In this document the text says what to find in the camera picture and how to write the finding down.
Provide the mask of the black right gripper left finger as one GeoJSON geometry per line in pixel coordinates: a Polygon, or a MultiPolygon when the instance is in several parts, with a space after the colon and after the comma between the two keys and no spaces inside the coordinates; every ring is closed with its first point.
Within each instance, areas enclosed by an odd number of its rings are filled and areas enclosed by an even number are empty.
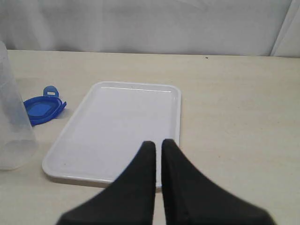
{"type": "Polygon", "coordinates": [[[156,191],[156,147],[142,143],[122,174],[101,193],[64,213],[59,225],[151,225],[156,191]]]}

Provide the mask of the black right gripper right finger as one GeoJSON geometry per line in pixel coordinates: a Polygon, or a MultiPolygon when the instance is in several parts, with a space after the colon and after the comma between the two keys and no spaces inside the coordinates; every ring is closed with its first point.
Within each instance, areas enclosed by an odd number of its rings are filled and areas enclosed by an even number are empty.
{"type": "Polygon", "coordinates": [[[161,148],[161,181],[168,225],[272,225],[269,213],[202,174],[174,140],[161,148]]]}

